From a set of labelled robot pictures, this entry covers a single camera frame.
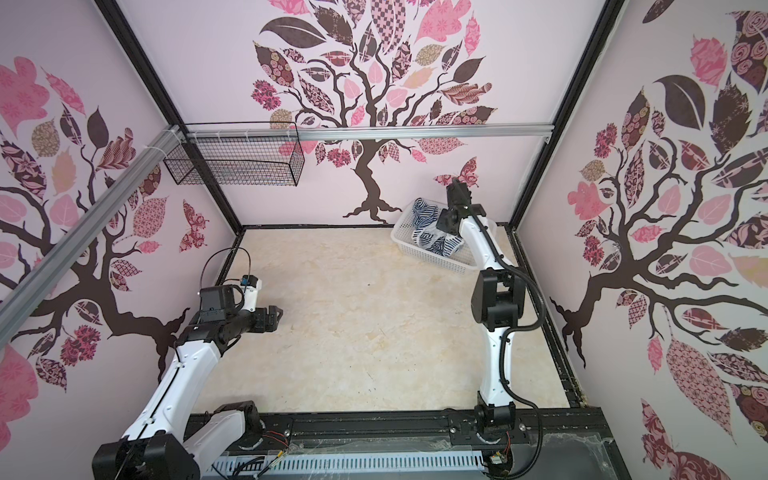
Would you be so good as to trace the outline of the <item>blue white striped tank top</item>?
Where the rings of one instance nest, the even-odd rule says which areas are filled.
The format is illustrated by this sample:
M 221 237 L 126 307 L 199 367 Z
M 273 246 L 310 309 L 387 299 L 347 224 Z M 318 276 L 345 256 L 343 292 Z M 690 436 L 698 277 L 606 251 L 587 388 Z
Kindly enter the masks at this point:
M 436 228 L 441 208 L 423 198 L 417 198 L 412 205 L 412 223 L 414 230 L 411 234 L 413 242 L 422 250 L 443 257 L 452 256 L 464 245 L 459 236 L 446 234 Z

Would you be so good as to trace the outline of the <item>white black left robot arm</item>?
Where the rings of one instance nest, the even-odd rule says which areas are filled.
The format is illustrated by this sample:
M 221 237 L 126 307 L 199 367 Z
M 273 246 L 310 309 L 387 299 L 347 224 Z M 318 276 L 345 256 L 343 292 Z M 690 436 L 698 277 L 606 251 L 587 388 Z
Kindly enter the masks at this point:
M 169 370 L 121 438 L 99 447 L 92 460 L 97 479 L 199 479 L 243 436 L 259 437 L 265 426 L 255 404 L 217 408 L 194 434 L 185 434 L 208 376 L 247 333 L 277 329 L 283 312 L 260 307 L 261 280 L 245 275 L 237 284 L 203 288 L 201 306 L 182 332 Z

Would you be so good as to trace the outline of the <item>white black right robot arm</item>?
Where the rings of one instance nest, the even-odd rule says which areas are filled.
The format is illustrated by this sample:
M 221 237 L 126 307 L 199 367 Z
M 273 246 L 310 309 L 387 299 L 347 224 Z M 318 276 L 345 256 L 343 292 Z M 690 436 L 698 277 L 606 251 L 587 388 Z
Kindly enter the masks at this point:
M 453 179 L 446 194 L 447 207 L 441 211 L 437 227 L 458 235 L 478 266 L 470 309 L 485 335 L 486 362 L 473 409 L 475 431 L 482 440 L 498 431 L 506 439 L 508 431 L 518 426 L 517 407 L 523 403 L 511 388 L 508 349 L 515 334 L 535 330 L 541 321 L 521 323 L 530 279 L 507 262 L 490 232 L 485 210 L 472 201 L 468 185 Z

